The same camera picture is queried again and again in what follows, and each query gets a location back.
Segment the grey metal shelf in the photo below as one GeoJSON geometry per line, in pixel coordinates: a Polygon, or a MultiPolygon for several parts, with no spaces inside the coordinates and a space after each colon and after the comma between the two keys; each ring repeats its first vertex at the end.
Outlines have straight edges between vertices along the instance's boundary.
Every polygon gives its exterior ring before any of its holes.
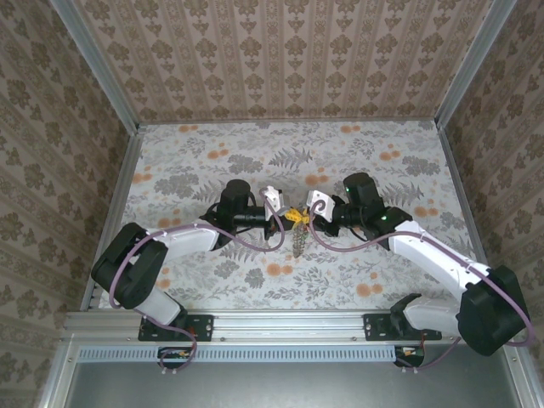
{"type": "Polygon", "coordinates": [[[521,408],[501,359],[418,373],[372,363],[78,364],[53,408],[521,408]]]}

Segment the black wiring connector box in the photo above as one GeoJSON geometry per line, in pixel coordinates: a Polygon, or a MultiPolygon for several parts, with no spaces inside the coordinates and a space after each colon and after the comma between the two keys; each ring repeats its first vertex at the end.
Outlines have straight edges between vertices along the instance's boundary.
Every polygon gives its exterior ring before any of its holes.
{"type": "Polygon", "coordinates": [[[157,364],[163,371],[180,371],[192,360],[192,347],[165,347],[157,351],[157,364]]]}
{"type": "Polygon", "coordinates": [[[395,346],[395,362],[398,367],[419,367],[425,358],[424,347],[421,346],[395,346]]]}

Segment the aluminium side rail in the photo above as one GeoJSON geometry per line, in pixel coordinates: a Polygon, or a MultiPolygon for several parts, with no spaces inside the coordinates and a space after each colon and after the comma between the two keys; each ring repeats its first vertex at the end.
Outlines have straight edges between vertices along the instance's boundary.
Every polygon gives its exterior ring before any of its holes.
{"type": "Polygon", "coordinates": [[[105,219],[105,226],[102,230],[97,251],[95,253],[94,262],[98,261],[99,256],[108,247],[121,228],[122,215],[126,206],[135,168],[140,158],[144,133],[145,126],[138,126],[135,135],[131,136],[128,140],[127,150],[123,157],[116,187],[111,198],[110,208],[105,219]]]}
{"type": "Polygon", "coordinates": [[[485,251],[479,238],[479,233],[468,203],[468,197],[462,184],[460,172],[457,169],[452,149],[448,143],[445,130],[438,127],[437,132],[442,150],[445,154],[450,181],[440,184],[439,218],[443,224],[442,230],[446,233],[446,243],[452,251],[460,253],[465,263],[476,267],[488,266],[485,251]]]}

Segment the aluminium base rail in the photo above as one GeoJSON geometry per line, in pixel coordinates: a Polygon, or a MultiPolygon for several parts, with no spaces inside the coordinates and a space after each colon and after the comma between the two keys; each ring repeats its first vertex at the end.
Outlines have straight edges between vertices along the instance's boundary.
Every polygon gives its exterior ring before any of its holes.
{"type": "MultiPolygon", "coordinates": [[[[361,344],[366,341],[362,310],[194,310],[213,317],[212,344],[361,344]]],[[[80,344],[133,344],[141,317],[133,311],[92,309],[67,315],[60,341],[80,344]]]]}

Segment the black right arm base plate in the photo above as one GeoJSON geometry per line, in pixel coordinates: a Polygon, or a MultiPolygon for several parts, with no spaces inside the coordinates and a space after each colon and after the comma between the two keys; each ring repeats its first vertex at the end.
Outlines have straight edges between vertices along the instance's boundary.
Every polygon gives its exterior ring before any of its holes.
{"type": "Polygon", "coordinates": [[[440,331],[416,329],[405,317],[399,317],[396,314],[364,314],[363,321],[367,341],[438,341],[442,339],[440,331]]]}

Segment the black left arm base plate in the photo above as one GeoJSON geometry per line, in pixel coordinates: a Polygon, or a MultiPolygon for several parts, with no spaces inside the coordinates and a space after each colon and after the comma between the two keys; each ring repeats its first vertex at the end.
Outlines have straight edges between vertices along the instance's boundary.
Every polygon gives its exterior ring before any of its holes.
{"type": "MultiPolygon", "coordinates": [[[[177,317],[170,324],[191,333],[199,342],[210,342],[213,336],[214,318],[211,314],[187,314],[177,317]]],[[[183,342],[189,338],[177,331],[167,330],[142,318],[138,340],[141,342],[183,342]]]]}

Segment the aluminium corner post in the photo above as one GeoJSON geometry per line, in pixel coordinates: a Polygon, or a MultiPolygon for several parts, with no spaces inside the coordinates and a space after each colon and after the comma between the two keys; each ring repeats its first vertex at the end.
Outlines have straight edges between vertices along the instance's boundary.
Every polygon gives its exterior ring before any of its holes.
{"type": "Polygon", "coordinates": [[[138,132],[139,120],[125,96],[121,83],[109,67],[105,53],[99,49],[91,31],[72,0],[50,0],[73,38],[99,85],[130,136],[138,132]]]}
{"type": "Polygon", "coordinates": [[[444,130],[453,116],[516,2],[517,0],[493,0],[434,117],[438,130],[444,130]]]}

